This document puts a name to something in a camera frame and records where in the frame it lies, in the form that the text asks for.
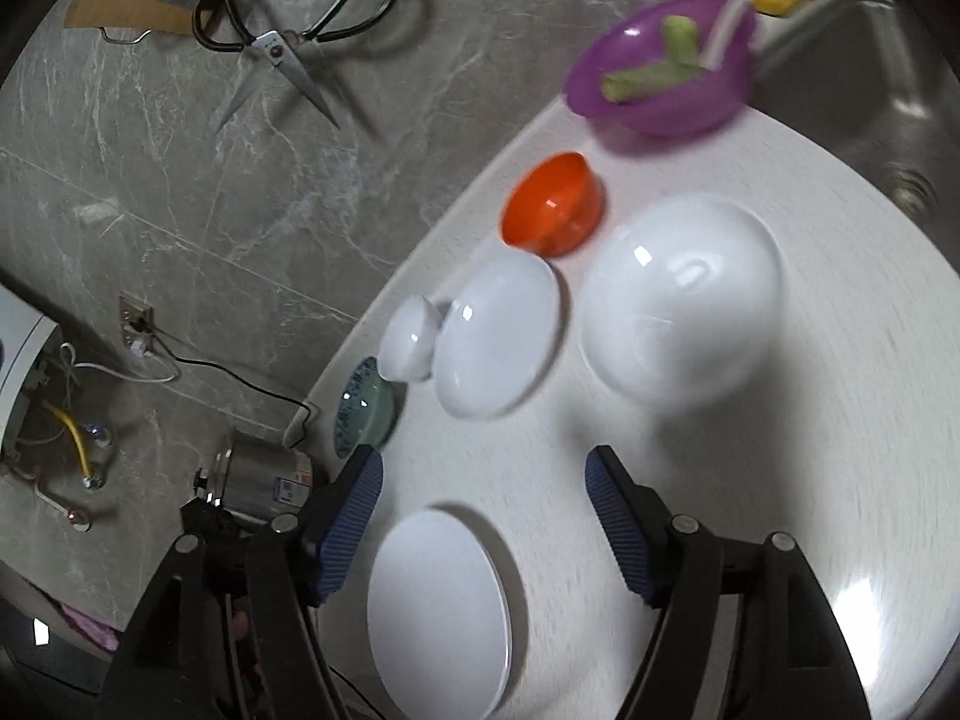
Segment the sink drain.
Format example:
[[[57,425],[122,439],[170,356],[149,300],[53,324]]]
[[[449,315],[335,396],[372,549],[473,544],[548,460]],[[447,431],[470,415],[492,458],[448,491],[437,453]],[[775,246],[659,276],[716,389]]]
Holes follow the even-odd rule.
[[[885,195],[912,220],[927,220],[935,213],[937,195],[932,184],[919,172],[894,169],[887,176]]]

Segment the large white plate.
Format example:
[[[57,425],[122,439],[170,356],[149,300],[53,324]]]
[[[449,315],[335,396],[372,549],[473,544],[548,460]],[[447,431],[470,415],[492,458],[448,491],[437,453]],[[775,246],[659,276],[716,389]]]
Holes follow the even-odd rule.
[[[653,203],[584,277],[578,341],[610,390],[663,413],[716,403],[765,362],[786,307],[770,228],[717,193]]]

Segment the green blue patterned bowl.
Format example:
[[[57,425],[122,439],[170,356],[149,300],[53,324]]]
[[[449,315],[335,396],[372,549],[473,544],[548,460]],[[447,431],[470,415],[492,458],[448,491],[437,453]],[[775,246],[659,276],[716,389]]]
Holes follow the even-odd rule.
[[[397,394],[379,372],[377,359],[368,356],[348,377],[334,421],[334,450],[347,460],[358,445],[381,450],[394,429]]]

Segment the kitchen scissors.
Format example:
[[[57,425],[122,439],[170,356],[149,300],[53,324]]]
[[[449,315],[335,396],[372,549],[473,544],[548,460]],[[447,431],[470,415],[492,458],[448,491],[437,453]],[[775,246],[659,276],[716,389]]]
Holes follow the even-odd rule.
[[[250,66],[229,103],[220,114],[217,130],[223,130],[242,105],[256,93],[260,77],[267,70],[275,70],[290,83],[301,98],[338,128],[338,121],[327,104],[322,89],[299,57],[298,49],[306,44],[330,44],[361,36],[379,25],[395,7],[397,0],[382,0],[368,18],[343,28],[332,29],[331,24],[350,0],[334,0],[332,5],[306,28],[270,28],[252,31],[241,15],[238,0],[197,0],[192,10],[190,27],[195,41],[215,54],[238,54]]]

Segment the purple plastic bowl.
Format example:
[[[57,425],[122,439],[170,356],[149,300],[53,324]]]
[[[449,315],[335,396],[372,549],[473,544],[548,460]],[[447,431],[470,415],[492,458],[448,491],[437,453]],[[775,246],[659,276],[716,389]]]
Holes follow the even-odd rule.
[[[708,132],[747,103],[757,14],[747,0],[664,0],[581,54],[563,94],[571,112],[645,137]]]

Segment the stainless steel rice cooker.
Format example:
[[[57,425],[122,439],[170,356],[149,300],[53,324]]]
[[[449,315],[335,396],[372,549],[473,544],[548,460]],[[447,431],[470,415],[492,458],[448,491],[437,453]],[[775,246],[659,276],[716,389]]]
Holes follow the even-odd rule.
[[[194,475],[194,496],[258,527],[297,514],[313,490],[313,462],[285,445],[231,431]]]

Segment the white rice paddle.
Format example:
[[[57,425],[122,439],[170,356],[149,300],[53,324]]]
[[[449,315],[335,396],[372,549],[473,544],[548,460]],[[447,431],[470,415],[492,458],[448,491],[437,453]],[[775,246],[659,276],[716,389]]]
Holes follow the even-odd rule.
[[[747,0],[726,0],[718,11],[716,20],[704,41],[700,54],[700,67],[706,71],[716,71],[726,57],[727,49],[734,39],[745,13],[750,10]]]

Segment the orange plastic bowl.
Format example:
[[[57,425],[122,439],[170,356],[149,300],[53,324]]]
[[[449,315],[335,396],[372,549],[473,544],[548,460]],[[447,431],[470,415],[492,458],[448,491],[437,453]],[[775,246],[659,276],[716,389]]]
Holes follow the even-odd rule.
[[[561,257],[587,241],[604,211],[604,189],[586,158],[578,151],[553,154],[509,195],[501,241],[539,257]]]

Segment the white water heater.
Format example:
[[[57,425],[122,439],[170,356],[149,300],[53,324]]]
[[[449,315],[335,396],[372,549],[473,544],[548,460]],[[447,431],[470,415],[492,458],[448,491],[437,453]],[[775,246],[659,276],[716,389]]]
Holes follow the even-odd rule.
[[[0,286],[2,337],[2,457],[11,458],[29,410],[26,390],[46,378],[46,356],[62,341],[57,322],[32,307],[6,286]]]

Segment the stainless steel sink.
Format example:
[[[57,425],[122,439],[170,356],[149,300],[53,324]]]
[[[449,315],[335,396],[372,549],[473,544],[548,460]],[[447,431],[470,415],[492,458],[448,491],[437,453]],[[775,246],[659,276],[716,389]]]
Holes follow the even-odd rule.
[[[761,53],[752,106],[811,138],[884,195],[894,169],[923,174],[937,195],[935,213],[908,218],[957,265],[958,80],[907,5],[827,5]]]

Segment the small white bowl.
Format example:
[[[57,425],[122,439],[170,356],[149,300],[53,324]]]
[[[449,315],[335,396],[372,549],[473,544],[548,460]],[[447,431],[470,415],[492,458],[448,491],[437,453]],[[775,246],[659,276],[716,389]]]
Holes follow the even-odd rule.
[[[414,383],[431,376],[441,312],[425,296],[405,299],[382,332],[377,369],[389,382]]]

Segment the wall power socket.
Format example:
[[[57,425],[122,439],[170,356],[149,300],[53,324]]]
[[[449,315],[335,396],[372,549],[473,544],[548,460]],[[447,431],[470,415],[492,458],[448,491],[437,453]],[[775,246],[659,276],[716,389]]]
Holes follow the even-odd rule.
[[[155,309],[143,299],[130,294],[119,294],[119,323],[122,341],[127,348],[138,344],[143,349],[151,348],[155,330]]]

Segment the medium white plate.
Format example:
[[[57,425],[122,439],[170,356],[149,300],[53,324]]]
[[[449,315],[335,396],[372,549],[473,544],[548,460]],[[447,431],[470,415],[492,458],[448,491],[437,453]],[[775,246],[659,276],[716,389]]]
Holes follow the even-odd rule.
[[[506,413],[544,372],[562,323],[555,271],[506,250],[483,263],[451,302],[433,355],[439,405],[478,421]]]

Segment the small white plate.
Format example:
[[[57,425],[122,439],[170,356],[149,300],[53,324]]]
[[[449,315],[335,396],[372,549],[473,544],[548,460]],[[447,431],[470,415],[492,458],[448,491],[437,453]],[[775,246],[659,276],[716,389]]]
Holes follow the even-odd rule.
[[[423,509],[391,528],[366,603],[377,676],[407,718],[488,718],[506,692],[512,626],[500,574],[467,525]]]

